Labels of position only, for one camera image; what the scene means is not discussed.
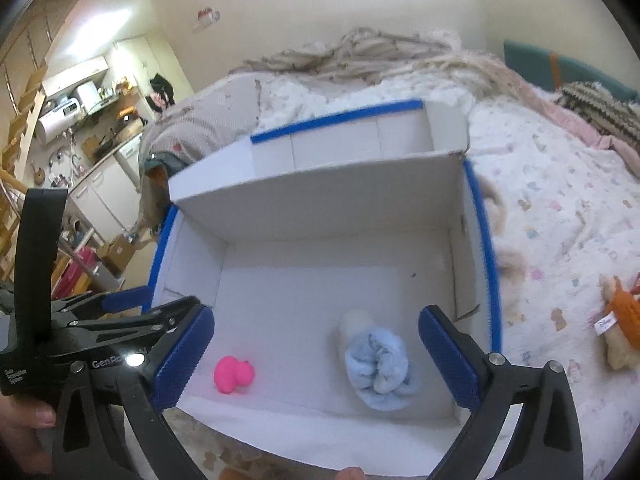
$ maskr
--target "kitchen cabinet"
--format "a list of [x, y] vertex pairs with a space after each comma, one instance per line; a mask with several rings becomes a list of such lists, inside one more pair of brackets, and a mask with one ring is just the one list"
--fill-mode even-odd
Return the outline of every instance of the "kitchen cabinet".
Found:
[[47, 101], [51, 101], [62, 94], [71, 93], [74, 88], [87, 81], [93, 81], [100, 85], [108, 69], [109, 66], [104, 56], [83, 61], [64, 72], [45, 79], [42, 82], [42, 90], [47, 96]]
[[[142, 124], [140, 119], [130, 127], [136, 127]], [[129, 176], [136, 189], [140, 189], [140, 168], [138, 165], [138, 154], [140, 153], [140, 141], [142, 134], [137, 134], [127, 140], [122, 147], [114, 154], [116, 160], [124, 172]]]
[[152, 92], [149, 80], [160, 72], [158, 60], [145, 38], [133, 38], [116, 43], [120, 57], [126, 59], [128, 70], [133, 73], [143, 94]]
[[140, 196], [113, 155], [84, 177], [69, 198], [106, 241], [131, 231], [138, 220]]

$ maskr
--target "human hand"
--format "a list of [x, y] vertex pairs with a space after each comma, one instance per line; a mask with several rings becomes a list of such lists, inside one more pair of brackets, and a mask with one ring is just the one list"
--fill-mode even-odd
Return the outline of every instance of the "human hand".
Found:
[[365, 480], [364, 471], [359, 467], [348, 467], [338, 472], [335, 480]]
[[55, 425], [56, 412], [45, 402], [0, 394], [0, 440], [25, 473], [51, 473], [51, 455], [42, 449], [35, 430]]

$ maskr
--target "orange stuffed toy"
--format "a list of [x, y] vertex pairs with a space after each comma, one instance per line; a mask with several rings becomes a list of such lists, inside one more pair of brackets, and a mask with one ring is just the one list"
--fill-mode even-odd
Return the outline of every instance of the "orange stuffed toy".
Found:
[[607, 305], [605, 313], [613, 313], [618, 318], [622, 333], [636, 350], [640, 350], [640, 302], [631, 292], [623, 290], [622, 283], [617, 276], [613, 277], [616, 291]]
[[[602, 287], [602, 297], [604, 298], [606, 313], [615, 312], [616, 317], [623, 319], [625, 329], [628, 333], [637, 334], [638, 327], [635, 326], [634, 319], [637, 319], [640, 312], [638, 300], [640, 296], [630, 298], [630, 293], [622, 289], [622, 284], [618, 277], [606, 278], [600, 275], [600, 286]], [[632, 287], [632, 292], [640, 294], [640, 274], [636, 283]], [[607, 345], [607, 362], [614, 370], [621, 368], [635, 368], [640, 365], [640, 351], [631, 345], [629, 339], [623, 333], [623, 323], [617, 322], [604, 333]]]

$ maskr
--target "teal headboard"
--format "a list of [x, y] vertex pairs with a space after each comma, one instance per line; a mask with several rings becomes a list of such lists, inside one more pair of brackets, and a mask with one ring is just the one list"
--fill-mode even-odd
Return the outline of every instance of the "teal headboard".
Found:
[[638, 100], [638, 91], [576, 59], [517, 41], [504, 41], [504, 62], [524, 79], [549, 92], [573, 81], [599, 81], [622, 102]]

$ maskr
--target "white cabinet door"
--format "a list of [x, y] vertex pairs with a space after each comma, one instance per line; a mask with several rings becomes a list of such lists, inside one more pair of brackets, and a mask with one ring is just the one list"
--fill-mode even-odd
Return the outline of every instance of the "white cabinet door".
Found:
[[158, 65], [158, 60], [156, 59], [156, 56], [154, 56], [148, 42], [145, 38], [134, 38], [130, 41], [133, 43], [138, 59], [145, 68], [146, 75], [148, 76], [147, 79], [153, 78], [160, 72], [160, 66]]
[[110, 241], [123, 231], [122, 225], [102, 203], [98, 194], [91, 187], [89, 179], [91, 177], [88, 177], [78, 189], [71, 192], [71, 200], [82, 216], [97, 231], [100, 238]]
[[90, 176], [91, 186], [115, 219], [130, 230], [138, 220], [140, 196], [114, 156], [105, 160]]

